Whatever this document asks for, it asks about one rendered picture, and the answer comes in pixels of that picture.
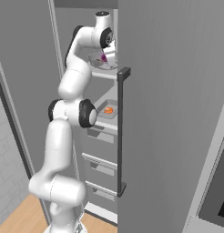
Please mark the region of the grey fridge body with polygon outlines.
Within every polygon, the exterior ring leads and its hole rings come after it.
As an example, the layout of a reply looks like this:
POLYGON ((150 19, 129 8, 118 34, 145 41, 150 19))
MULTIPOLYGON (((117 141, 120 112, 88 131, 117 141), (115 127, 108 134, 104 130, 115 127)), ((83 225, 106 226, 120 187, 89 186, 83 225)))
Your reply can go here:
MULTIPOLYGON (((78 25, 94 26, 96 24, 95 13, 96 8, 84 7, 60 7, 60 0, 48 0, 50 7, 50 15, 53 26, 54 40, 56 46, 56 56, 60 75, 65 71, 65 57, 68 46, 71 42, 74 29, 78 25)), ((92 103, 102 97, 112 86, 114 81, 104 79, 102 77, 93 76, 91 83, 86 90, 85 98, 89 98, 92 103)), ((73 163, 63 172, 64 176, 79 178, 81 181, 86 180, 84 159, 82 153, 81 136, 85 133, 84 129, 76 128, 74 130, 73 142, 73 163)))

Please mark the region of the grey meat container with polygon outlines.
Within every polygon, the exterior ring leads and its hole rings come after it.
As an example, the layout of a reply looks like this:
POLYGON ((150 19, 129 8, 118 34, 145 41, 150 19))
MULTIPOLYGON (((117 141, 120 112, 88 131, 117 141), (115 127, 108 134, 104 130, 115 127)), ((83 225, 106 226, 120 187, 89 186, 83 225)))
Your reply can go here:
POLYGON ((103 118, 113 119, 117 114, 117 101, 113 99, 105 100, 97 109, 98 115, 103 118), (106 112, 106 108, 110 108, 110 113, 106 112))

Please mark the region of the grey fridge door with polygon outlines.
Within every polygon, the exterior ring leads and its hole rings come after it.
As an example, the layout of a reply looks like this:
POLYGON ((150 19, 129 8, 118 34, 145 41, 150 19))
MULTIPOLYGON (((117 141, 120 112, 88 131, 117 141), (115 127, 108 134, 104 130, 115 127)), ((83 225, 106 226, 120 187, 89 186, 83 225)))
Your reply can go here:
POLYGON ((118 233, 182 233, 224 103, 224 0, 118 0, 118 233))

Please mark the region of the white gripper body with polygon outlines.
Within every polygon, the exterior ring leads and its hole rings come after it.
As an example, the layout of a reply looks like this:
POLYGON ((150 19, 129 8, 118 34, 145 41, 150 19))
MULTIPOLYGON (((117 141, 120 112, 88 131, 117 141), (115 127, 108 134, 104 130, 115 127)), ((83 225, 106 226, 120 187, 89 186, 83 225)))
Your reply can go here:
POLYGON ((116 55, 117 55, 117 49, 116 49, 116 41, 113 40, 108 47, 104 49, 104 54, 107 59, 107 63, 109 66, 114 66, 116 64, 116 55))

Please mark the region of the clear vegetable container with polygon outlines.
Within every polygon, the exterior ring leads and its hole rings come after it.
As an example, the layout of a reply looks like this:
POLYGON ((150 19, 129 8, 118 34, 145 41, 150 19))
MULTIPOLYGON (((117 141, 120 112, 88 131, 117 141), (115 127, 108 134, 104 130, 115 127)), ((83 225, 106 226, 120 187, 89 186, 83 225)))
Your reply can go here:
POLYGON ((92 67, 102 69, 102 70, 113 70, 117 68, 117 59, 116 64, 114 66, 109 66, 107 62, 101 60, 101 54, 104 52, 102 50, 96 51, 88 56, 89 63, 92 67), (101 60, 103 62, 102 65, 96 64, 96 60, 101 60))

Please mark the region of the grey oven with black window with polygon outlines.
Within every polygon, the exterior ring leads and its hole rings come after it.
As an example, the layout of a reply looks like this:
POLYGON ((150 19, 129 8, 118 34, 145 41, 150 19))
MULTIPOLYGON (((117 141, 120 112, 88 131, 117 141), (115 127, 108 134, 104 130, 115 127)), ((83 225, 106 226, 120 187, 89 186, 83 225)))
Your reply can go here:
POLYGON ((224 102, 182 233, 224 233, 224 102))

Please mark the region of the grey freezer door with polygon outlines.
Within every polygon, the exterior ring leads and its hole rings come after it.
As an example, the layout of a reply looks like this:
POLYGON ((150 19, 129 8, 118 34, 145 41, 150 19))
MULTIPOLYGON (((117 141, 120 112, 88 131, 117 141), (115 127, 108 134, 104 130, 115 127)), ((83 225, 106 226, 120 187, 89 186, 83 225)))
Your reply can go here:
POLYGON ((60 72, 49 0, 0 0, 0 72, 32 174, 44 163, 60 72))

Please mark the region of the grey fridge drawer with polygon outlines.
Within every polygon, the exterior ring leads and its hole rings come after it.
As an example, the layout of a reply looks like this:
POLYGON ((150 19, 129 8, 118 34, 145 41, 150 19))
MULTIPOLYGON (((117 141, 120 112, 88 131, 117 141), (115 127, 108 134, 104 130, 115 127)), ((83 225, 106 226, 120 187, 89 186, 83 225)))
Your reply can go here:
POLYGON ((110 144, 117 142, 117 131, 107 127, 91 127, 87 130, 87 135, 110 144))
POLYGON ((105 187, 101 187, 99 185, 96 185, 92 182, 87 181, 86 184, 93 189, 93 192, 97 194, 98 196, 101 196, 103 198, 106 198, 111 201, 115 201, 117 197, 117 193, 113 190, 107 189, 105 187))
POLYGON ((82 157, 85 160, 87 170, 95 170, 112 177, 117 173, 117 164, 113 162, 86 153, 83 153, 82 157))

